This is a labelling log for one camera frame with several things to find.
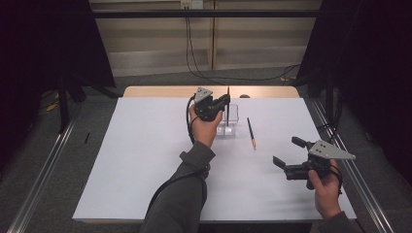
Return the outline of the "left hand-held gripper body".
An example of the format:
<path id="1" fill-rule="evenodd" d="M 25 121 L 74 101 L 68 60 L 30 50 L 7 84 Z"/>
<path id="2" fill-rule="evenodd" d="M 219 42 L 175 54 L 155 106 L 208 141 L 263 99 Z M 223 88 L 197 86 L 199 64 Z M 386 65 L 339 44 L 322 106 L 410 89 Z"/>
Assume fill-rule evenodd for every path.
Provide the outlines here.
<path id="1" fill-rule="evenodd" d="M 223 102 L 215 99 L 211 90 L 199 87 L 194 95 L 194 110 L 203 121 L 214 121 L 223 110 Z"/>

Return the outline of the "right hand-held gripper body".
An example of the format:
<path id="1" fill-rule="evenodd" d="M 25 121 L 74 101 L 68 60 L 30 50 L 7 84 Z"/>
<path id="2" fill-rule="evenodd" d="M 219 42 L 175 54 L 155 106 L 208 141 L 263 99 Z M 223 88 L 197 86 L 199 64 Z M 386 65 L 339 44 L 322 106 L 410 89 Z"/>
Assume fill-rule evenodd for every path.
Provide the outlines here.
<path id="1" fill-rule="evenodd" d="M 356 157 L 326 141 L 318 140 L 315 143 L 307 142 L 304 149 L 308 150 L 308 158 L 305 162 L 297 165 L 286 165 L 284 172 L 288 181 L 306 180 L 306 187 L 313 189 L 308 172 L 314 170 L 318 173 L 320 179 L 332 173 L 342 183 L 341 174 L 331 169 L 331 159 L 337 160 L 354 160 Z"/>

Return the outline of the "clear plastic organizer box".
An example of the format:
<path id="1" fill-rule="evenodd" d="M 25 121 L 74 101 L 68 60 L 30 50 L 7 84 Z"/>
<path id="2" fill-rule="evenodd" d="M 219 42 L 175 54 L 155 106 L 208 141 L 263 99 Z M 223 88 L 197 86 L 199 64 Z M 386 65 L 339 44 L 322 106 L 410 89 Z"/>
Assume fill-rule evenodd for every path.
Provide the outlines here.
<path id="1" fill-rule="evenodd" d="M 217 135 L 222 137 L 234 136 L 239 121 L 238 106 L 235 104 L 229 105 L 229 125 L 226 126 L 226 113 L 223 113 L 223 119 L 218 125 Z"/>

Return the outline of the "person's left hand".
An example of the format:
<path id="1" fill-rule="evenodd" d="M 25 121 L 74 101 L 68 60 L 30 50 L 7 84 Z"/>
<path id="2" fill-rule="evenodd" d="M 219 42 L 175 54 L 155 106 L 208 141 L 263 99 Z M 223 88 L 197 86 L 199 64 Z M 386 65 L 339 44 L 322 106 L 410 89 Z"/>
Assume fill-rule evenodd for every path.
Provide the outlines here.
<path id="1" fill-rule="evenodd" d="M 203 121 L 195 113 L 194 106 L 189 107 L 190 124 L 194 139 L 210 148 L 217 135 L 217 127 L 223 119 L 223 112 L 219 111 L 214 121 Z"/>

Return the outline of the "person's right hand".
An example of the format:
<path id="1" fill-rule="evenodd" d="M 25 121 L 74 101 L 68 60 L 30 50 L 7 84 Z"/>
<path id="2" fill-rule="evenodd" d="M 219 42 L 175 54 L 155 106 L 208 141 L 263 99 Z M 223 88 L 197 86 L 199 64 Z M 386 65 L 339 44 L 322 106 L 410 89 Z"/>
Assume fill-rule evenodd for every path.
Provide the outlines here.
<path id="1" fill-rule="evenodd" d="M 315 207 L 324 220 L 341 213 L 339 205 L 339 180 L 332 173 L 320 179 L 314 170 L 308 172 L 310 182 L 315 188 Z"/>

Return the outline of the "black metal stand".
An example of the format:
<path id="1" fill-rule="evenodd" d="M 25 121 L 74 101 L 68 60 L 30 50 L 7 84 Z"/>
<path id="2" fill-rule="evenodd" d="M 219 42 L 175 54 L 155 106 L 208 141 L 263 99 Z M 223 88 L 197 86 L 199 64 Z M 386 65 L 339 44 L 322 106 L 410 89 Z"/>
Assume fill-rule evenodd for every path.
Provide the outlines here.
<path id="1" fill-rule="evenodd" d="M 326 118 L 328 125 L 333 126 L 333 75 L 327 72 L 326 82 Z"/>
<path id="2" fill-rule="evenodd" d="M 61 76 L 58 80 L 58 103 L 60 110 L 60 130 L 62 133 L 69 124 L 69 109 L 68 109 L 68 99 L 66 85 L 64 82 L 64 77 Z"/>

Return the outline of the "wooden table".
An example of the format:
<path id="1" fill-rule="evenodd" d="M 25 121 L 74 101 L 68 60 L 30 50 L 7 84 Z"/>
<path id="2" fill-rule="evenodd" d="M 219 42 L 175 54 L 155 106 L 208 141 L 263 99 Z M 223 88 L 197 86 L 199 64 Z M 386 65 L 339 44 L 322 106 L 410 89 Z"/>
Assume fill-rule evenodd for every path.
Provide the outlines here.
<path id="1" fill-rule="evenodd" d="M 299 94 L 292 86 L 264 85 L 205 85 L 213 95 L 220 97 L 229 92 L 232 98 L 248 95 L 251 98 L 298 98 Z M 179 97 L 189 98 L 197 85 L 165 85 L 165 86 L 129 86 L 125 89 L 124 97 Z"/>

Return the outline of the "black horizontal metal bar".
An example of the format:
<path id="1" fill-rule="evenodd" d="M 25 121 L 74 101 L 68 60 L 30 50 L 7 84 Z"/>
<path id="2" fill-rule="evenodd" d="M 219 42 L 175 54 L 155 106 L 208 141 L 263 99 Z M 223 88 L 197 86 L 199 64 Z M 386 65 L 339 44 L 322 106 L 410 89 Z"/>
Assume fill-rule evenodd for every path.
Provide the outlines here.
<path id="1" fill-rule="evenodd" d="M 147 10 L 109 11 L 95 10 L 96 18 L 149 18 L 149 17 L 319 17 L 317 10 Z"/>

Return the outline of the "white table sheet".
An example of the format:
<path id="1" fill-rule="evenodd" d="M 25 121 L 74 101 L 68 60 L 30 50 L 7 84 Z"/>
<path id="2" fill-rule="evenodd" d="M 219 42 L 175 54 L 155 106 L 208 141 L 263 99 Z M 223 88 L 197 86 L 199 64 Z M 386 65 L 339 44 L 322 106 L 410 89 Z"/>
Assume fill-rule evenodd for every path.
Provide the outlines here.
<path id="1" fill-rule="evenodd" d="M 307 151 L 292 137 L 320 136 L 301 98 L 234 98 L 236 134 L 219 137 L 206 180 L 205 223 L 318 220 L 314 193 L 304 181 L 288 181 L 272 158 L 300 164 Z M 96 157 L 75 220 L 138 222 L 155 191 L 189 150 L 184 98 L 121 98 Z M 254 150 L 247 117 L 257 144 Z"/>

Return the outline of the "dark curtain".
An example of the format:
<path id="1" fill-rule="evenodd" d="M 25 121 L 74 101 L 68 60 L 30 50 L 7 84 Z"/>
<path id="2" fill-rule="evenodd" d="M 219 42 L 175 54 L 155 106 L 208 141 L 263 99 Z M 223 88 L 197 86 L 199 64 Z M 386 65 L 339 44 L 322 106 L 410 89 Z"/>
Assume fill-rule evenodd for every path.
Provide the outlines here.
<path id="1" fill-rule="evenodd" d="M 0 0 L 0 171 L 38 115 L 42 94 L 115 81 L 89 0 Z"/>
<path id="2" fill-rule="evenodd" d="M 354 114 L 412 185 L 412 0 L 322 0 L 296 83 L 333 78 Z"/>

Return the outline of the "aluminium floor rail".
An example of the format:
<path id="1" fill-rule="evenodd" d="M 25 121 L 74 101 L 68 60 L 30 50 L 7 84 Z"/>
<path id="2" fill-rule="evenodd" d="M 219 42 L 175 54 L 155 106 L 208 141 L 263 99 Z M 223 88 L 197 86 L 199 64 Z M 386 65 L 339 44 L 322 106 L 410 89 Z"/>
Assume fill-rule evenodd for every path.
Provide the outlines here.
<path id="1" fill-rule="evenodd" d="M 329 120 L 326 119 L 326 110 L 325 110 L 325 107 L 323 107 L 322 103 L 320 101 L 314 101 L 312 105 L 314 106 L 320 121 L 323 124 L 328 124 Z M 341 137 L 339 136 L 339 134 L 333 127 L 327 126 L 326 132 L 327 132 L 327 135 L 332 138 L 331 141 L 334 143 L 335 146 L 337 146 L 338 148 L 342 150 L 347 150 Z M 358 166 L 356 165 L 355 161 L 345 160 L 342 163 L 351 181 L 353 182 L 357 190 L 357 193 L 360 196 L 362 203 L 366 207 L 367 212 L 369 213 L 371 219 L 373 220 L 374 225 L 377 228 L 377 231 L 379 233 L 395 233 L 383 209 L 381 208 L 380 204 L 376 200 L 375 196 L 372 194 L 366 181 L 361 175 L 360 170 Z"/>
<path id="2" fill-rule="evenodd" d="M 68 121 L 63 131 L 58 134 L 51 151 L 49 152 L 48 158 L 42 167 L 35 183 L 30 188 L 29 193 L 25 197 L 23 203 L 20 205 L 17 214 L 12 221 L 7 233 L 24 233 L 30 219 L 32 218 L 34 211 L 44 193 L 44 190 L 52 176 L 54 167 L 62 154 L 67 141 L 69 140 L 72 130 L 74 128 L 75 122 L 82 110 L 82 105 L 76 107 L 72 111 L 72 118 Z"/>

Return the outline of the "wooden vertical post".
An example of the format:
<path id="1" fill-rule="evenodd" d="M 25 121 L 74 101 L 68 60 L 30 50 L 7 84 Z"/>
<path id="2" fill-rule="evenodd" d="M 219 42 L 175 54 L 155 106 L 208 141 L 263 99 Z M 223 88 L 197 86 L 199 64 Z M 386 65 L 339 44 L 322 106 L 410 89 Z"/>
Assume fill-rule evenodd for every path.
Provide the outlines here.
<path id="1" fill-rule="evenodd" d="M 216 10 L 216 0 L 210 0 L 210 10 Z M 210 69 L 215 69 L 216 62 L 216 33 L 215 33 L 216 20 L 214 17 L 210 19 Z"/>

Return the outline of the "white wall outlet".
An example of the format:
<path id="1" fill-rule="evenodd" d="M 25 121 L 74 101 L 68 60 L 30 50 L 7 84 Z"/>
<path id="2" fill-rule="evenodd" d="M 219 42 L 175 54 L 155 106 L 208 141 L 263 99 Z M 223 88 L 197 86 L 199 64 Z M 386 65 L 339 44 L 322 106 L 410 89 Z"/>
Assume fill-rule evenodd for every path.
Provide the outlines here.
<path id="1" fill-rule="evenodd" d="M 181 0 L 183 10 L 202 10 L 204 8 L 203 0 Z"/>

